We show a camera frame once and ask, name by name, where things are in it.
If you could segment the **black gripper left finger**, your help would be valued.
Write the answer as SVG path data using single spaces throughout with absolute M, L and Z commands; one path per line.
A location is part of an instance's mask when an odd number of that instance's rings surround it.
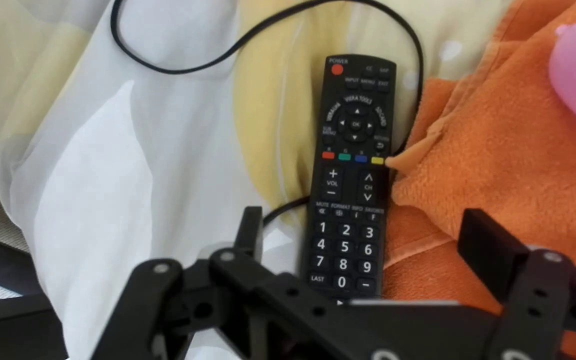
M 247 206 L 240 218 L 234 249 L 255 260 L 263 254 L 263 208 Z

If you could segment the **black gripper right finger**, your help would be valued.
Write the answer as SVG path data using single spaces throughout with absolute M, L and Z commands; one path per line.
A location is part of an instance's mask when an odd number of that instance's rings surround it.
M 458 254 L 489 292 L 504 302 L 530 250 L 484 211 L 466 208 Z

